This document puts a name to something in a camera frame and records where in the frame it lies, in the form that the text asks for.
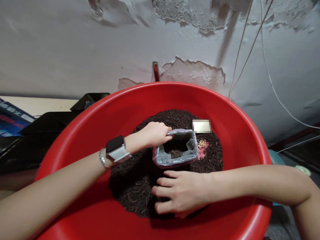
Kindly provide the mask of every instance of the white cable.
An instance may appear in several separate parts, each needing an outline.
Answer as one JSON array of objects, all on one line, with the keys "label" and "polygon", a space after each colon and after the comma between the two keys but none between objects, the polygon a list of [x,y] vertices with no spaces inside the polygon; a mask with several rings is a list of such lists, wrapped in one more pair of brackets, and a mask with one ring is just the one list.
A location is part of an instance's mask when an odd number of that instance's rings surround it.
[{"label": "white cable", "polygon": [[297,144],[295,144],[295,145],[293,145],[293,146],[290,146],[290,147],[287,147],[287,148],[285,148],[285,149],[282,149],[282,150],[281,150],[281,151],[279,151],[279,152],[282,152],[282,151],[287,150],[287,149],[289,149],[289,148],[295,147],[295,146],[297,146],[297,145],[299,145],[299,144],[301,144],[301,143],[304,143],[304,142],[310,141],[310,140],[315,139],[315,138],[320,138],[320,136],[315,136],[315,137],[310,138],[310,139],[307,139],[307,140],[305,140],[305,141],[303,141],[303,142],[299,142],[299,143],[297,143]]},{"label": "white cable", "polygon": [[[262,19],[262,16],[263,16],[263,3],[262,3],[262,0],[260,0],[260,2],[261,2],[261,19]],[[287,110],[287,108],[282,104],[282,102],[280,101],[280,99],[279,99],[276,91],[274,90],[274,87],[273,87],[273,84],[272,84],[272,80],[271,80],[271,77],[270,77],[269,68],[268,68],[268,65],[267,65],[266,56],[265,56],[265,54],[264,54],[263,28],[261,28],[261,45],[262,45],[263,59],[264,59],[264,63],[265,63],[266,68],[267,68],[267,72],[268,72],[269,80],[270,80],[270,83],[271,83],[271,86],[272,86],[272,90],[273,90],[274,94],[276,95],[279,103],[280,103],[280,104],[283,106],[283,108],[289,113],[289,115],[290,115],[293,119],[295,119],[296,121],[298,121],[299,123],[302,123],[303,125],[306,125],[306,126],[308,126],[308,127],[313,127],[313,128],[318,128],[318,129],[320,129],[319,127],[314,127],[314,126],[307,125],[307,124],[299,121],[298,119],[296,119],[296,118]],[[307,139],[307,140],[305,140],[305,141],[299,142],[299,143],[297,143],[297,144],[295,144],[295,145],[293,145],[293,146],[290,146],[290,147],[287,147],[287,148],[285,148],[285,149],[282,149],[282,150],[279,151],[279,152],[282,152],[282,151],[284,151],[284,150],[287,150],[287,149],[289,149],[289,148],[295,147],[295,146],[297,146],[297,145],[299,145],[299,144],[308,142],[308,141],[313,140],[313,139],[316,139],[316,138],[320,138],[320,136],[315,136],[315,137],[313,137],[313,138],[310,138],[310,139]]]},{"label": "white cable", "polygon": [[[262,6],[262,0],[261,0],[261,16],[262,16],[262,15],[263,15],[263,6]],[[271,77],[270,77],[269,68],[268,68],[268,65],[267,65],[266,56],[265,56],[265,54],[264,54],[263,30],[262,30],[262,28],[261,28],[261,44],[262,44],[263,59],[264,59],[264,63],[265,63],[266,68],[267,68],[267,72],[268,72],[269,80],[270,80],[270,83],[271,83],[271,87],[272,87],[272,90],[273,90],[274,94],[276,95],[279,103],[280,103],[280,104],[283,106],[283,108],[289,113],[289,115],[290,115],[294,120],[296,120],[297,122],[299,122],[299,123],[301,123],[301,124],[303,124],[303,125],[305,125],[305,126],[307,126],[307,127],[312,127],[312,128],[320,129],[320,127],[310,126],[310,125],[305,124],[305,123],[299,121],[298,119],[296,119],[296,118],[288,111],[288,109],[283,105],[283,103],[280,101],[280,99],[279,99],[279,97],[278,97],[278,95],[277,95],[277,93],[276,93],[276,90],[275,90],[274,87],[273,87],[272,80],[271,80]]]},{"label": "white cable", "polygon": [[254,44],[256,43],[256,40],[257,40],[257,37],[258,37],[258,35],[259,35],[260,29],[262,28],[262,25],[263,25],[264,21],[266,20],[266,17],[267,17],[267,15],[268,15],[268,12],[269,12],[269,10],[270,10],[270,8],[271,8],[272,3],[273,3],[273,0],[271,0],[271,2],[270,2],[270,5],[269,5],[268,10],[267,10],[267,12],[266,12],[266,15],[265,15],[264,18],[263,18],[263,21],[261,21],[260,28],[259,28],[259,30],[258,30],[258,32],[257,32],[257,35],[256,35],[254,41],[253,41],[253,44],[252,44],[252,47],[251,47],[251,49],[250,49],[249,55],[248,55],[248,57],[247,57],[247,60],[246,60],[246,62],[244,63],[243,68],[242,68],[242,70],[241,70],[241,73],[240,73],[240,75],[239,75],[236,83],[234,84],[233,88],[231,89],[231,91],[230,91],[230,93],[229,93],[229,96],[230,96],[232,90],[234,89],[234,87],[237,85],[237,82],[239,81],[239,79],[240,79],[240,77],[241,77],[241,75],[242,75],[242,72],[243,72],[243,70],[244,70],[244,67],[246,66],[246,64],[247,64],[247,62],[248,62],[248,60],[249,60],[249,57],[250,57],[251,52],[252,52],[252,50],[253,50],[253,46],[254,46]]},{"label": "white cable", "polygon": [[238,62],[239,52],[240,52],[240,48],[241,48],[241,44],[242,44],[244,32],[246,31],[246,26],[247,26],[247,22],[248,22],[250,10],[251,10],[252,2],[253,2],[253,0],[251,0],[250,5],[249,5],[249,10],[248,10],[246,22],[245,22],[245,24],[244,24],[244,29],[243,29],[243,32],[242,32],[242,37],[241,37],[241,40],[240,40],[240,45],[239,45],[239,49],[238,49],[238,53],[237,53],[236,63],[235,63],[235,65],[234,65],[233,78],[232,78],[232,82],[231,82],[230,89],[229,89],[228,99],[230,99],[231,87],[232,87],[232,85],[233,85],[234,77],[235,77],[235,75],[236,75],[236,68],[237,68],[237,62]]}]

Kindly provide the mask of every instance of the white wall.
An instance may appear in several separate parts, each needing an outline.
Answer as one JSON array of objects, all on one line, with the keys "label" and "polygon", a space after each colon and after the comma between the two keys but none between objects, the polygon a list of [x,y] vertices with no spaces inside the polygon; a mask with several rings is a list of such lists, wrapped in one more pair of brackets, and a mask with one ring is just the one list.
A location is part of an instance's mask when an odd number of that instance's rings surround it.
[{"label": "white wall", "polygon": [[[87,92],[113,93],[119,79],[154,81],[153,61],[163,66],[179,57],[222,68],[225,83],[216,90],[227,96],[245,14],[239,16],[219,64],[228,27],[202,34],[193,25],[159,18],[151,0],[103,1],[102,21],[93,18],[86,0],[1,1],[0,94],[80,98]],[[264,24],[266,57],[275,89],[291,113],[309,124],[320,120],[319,9],[317,3],[295,29],[285,21],[279,24],[276,18]],[[259,0],[254,0],[251,12],[260,18]],[[259,29],[256,22],[247,25],[236,76]],[[261,36],[231,99],[252,118],[267,143],[303,128],[272,92]]]}]

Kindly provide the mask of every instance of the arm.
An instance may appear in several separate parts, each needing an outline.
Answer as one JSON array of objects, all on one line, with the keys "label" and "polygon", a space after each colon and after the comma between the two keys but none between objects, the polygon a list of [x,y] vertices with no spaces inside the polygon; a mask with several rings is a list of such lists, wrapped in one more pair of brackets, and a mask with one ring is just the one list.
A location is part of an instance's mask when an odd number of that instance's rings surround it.
[{"label": "arm", "polygon": [[[165,143],[172,139],[166,136],[170,130],[164,123],[151,122],[125,138],[126,151],[133,154]],[[114,165],[111,158],[105,159]],[[96,152],[1,200],[1,239],[34,238],[109,169]]]},{"label": "arm", "polygon": [[166,171],[175,179],[159,178],[152,191],[169,197],[156,203],[158,213],[175,212],[186,217],[208,203],[254,196],[289,205],[302,239],[320,236],[320,190],[303,172],[288,166],[255,165],[222,172],[200,174]]}]

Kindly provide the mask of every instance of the smartwatch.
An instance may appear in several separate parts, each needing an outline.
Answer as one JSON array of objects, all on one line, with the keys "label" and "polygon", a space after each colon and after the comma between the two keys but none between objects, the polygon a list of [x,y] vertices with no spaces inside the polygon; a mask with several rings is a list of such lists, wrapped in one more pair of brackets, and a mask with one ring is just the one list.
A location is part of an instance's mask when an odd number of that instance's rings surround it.
[{"label": "smartwatch", "polygon": [[126,143],[123,136],[118,136],[107,142],[106,154],[118,163],[123,163],[132,157],[130,153],[126,152]]}]

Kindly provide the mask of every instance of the watch face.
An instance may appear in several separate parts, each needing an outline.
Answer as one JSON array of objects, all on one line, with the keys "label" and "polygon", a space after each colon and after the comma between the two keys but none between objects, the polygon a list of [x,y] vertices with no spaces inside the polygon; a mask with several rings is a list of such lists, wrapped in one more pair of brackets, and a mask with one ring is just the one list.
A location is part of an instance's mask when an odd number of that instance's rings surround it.
[{"label": "watch face", "polygon": [[110,152],[118,149],[123,144],[124,144],[123,136],[118,136],[114,139],[111,139],[109,142],[107,142],[106,153],[110,153]]}]

